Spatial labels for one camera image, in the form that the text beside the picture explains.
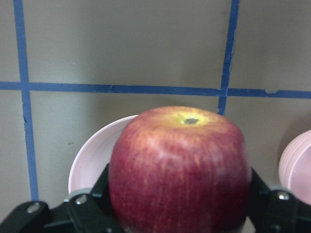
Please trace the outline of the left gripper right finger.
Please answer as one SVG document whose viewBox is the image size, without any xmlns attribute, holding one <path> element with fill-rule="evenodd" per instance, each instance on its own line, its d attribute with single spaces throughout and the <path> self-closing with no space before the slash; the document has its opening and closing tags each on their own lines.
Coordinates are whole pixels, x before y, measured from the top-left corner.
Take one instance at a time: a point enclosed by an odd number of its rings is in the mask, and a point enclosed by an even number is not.
<svg viewBox="0 0 311 233">
<path fill-rule="evenodd" d="M 252 171 L 246 213 L 255 233 L 309 233 L 311 206 L 292 192 L 271 189 Z"/>
</svg>

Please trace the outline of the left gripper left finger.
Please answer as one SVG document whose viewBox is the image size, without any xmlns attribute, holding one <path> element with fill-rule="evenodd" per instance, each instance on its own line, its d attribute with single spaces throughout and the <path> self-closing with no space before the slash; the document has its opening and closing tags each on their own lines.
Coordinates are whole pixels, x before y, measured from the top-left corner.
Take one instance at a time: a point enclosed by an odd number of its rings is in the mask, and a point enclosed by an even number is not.
<svg viewBox="0 0 311 233">
<path fill-rule="evenodd" d="M 2 233 L 122 233 L 114 217 L 105 167 L 89 193 L 72 196 L 55 208 L 43 201 L 17 206 L 0 224 Z"/>
</svg>

